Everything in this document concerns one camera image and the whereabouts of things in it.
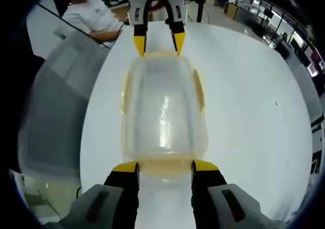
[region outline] floor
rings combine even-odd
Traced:
[[[196,21],[197,10],[196,3],[188,4],[188,20]],[[226,17],[221,8],[213,6],[213,0],[207,0],[202,22],[226,27],[263,42],[250,28]],[[17,176],[17,180],[27,203],[42,223],[58,221],[65,217],[80,187],[79,183],[43,180],[38,177]]]

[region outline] translucent plastic box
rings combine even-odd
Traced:
[[[134,160],[191,160],[207,148],[198,72],[173,52],[138,58],[122,94],[122,148]]]

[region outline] container lid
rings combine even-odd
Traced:
[[[198,72],[174,52],[134,61],[122,94],[122,148],[135,160],[194,159],[207,148]]]

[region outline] white t-shirt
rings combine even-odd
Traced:
[[[93,31],[118,31],[123,26],[114,13],[101,0],[89,0],[81,4],[72,4],[63,15],[63,19],[85,33]],[[70,35],[75,29],[62,23],[60,32]]]

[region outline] white table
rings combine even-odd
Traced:
[[[182,55],[198,69],[206,94],[209,148],[204,160],[257,199],[269,218],[286,219],[304,197],[312,157],[308,112],[294,76],[277,52],[246,35],[199,23],[187,23],[185,30]],[[169,28],[150,23],[147,52],[163,49],[174,49]],[[119,105],[125,75],[137,57],[128,28],[107,57],[88,105],[80,153],[83,192],[103,184],[125,161]],[[184,194],[190,197],[190,188]],[[145,200],[141,204],[140,198],[140,205],[148,206]],[[190,203],[184,206],[190,213]],[[193,217],[188,221],[195,228]]]

